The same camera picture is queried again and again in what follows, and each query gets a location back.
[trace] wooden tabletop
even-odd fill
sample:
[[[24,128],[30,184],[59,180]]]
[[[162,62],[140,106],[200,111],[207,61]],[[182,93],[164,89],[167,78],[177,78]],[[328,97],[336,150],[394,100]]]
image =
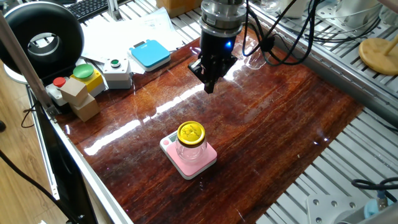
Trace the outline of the wooden tabletop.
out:
[[[98,95],[101,113],[89,121],[57,117],[134,223],[254,223],[361,111],[303,65],[243,57],[242,40],[239,60],[210,95],[187,68],[195,40],[161,70],[134,75],[131,90]],[[205,127],[218,158],[185,180],[159,142],[190,120]]]

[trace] red button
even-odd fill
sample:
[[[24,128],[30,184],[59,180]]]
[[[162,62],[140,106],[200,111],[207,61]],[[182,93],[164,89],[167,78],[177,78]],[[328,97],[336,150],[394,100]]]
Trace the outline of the red button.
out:
[[[66,79],[64,79],[63,77],[58,77],[56,78],[52,83],[56,86],[61,88],[65,83],[66,83]]]

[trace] white paper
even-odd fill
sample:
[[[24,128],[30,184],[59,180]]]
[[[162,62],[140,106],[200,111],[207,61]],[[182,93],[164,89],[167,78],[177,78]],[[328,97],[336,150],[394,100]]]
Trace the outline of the white paper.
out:
[[[168,51],[183,46],[164,8],[133,21],[90,24],[83,32],[85,46],[82,57],[101,63],[105,63],[109,58],[126,57],[129,58],[131,71],[140,74],[145,72],[144,69],[127,55],[127,51],[134,45],[142,41],[156,40]]]

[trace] wooden disc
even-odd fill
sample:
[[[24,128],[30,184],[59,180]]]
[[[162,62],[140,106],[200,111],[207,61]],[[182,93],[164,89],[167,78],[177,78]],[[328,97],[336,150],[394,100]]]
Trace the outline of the wooden disc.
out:
[[[381,74],[398,75],[398,47],[395,46],[388,55],[383,55],[389,43],[380,38],[364,40],[359,45],[359,56],[367,66]]]

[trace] pink kitchen scale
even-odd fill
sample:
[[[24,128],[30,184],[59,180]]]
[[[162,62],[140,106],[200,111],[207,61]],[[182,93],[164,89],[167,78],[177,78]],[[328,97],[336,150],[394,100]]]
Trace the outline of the pink kitchen scale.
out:
[[[177,168],[178,172],[186,180],[196,177],[217,161],[217,152],[208,142],[207,148],[195,162],[185,161],[177,153],[176,141],[178,141],[177,131],[163,138],[160,141],[160,148],[162,148],[166,156],[172,161],[175,168]]]

